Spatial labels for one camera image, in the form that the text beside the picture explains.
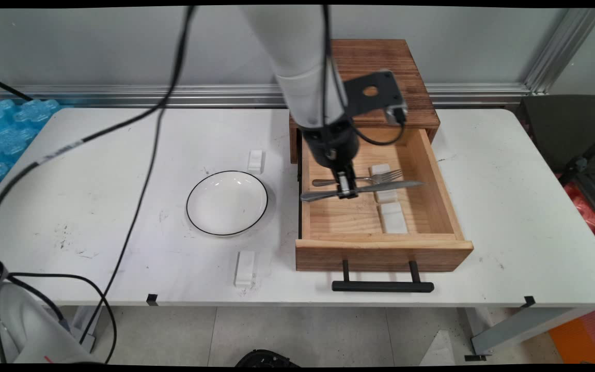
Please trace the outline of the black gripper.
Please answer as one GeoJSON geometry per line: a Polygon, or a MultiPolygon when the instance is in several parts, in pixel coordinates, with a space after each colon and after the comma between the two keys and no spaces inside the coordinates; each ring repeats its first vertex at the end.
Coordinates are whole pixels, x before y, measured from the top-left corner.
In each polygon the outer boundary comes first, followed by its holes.
{"type": "Polygon", "coordinates": [[[314,160],[334,172],[338,198],[357,198],[353,160],[359,150],[359,139],[353,122],[338,121],[318,129],[302,127],[302,135],[314,160]]]}

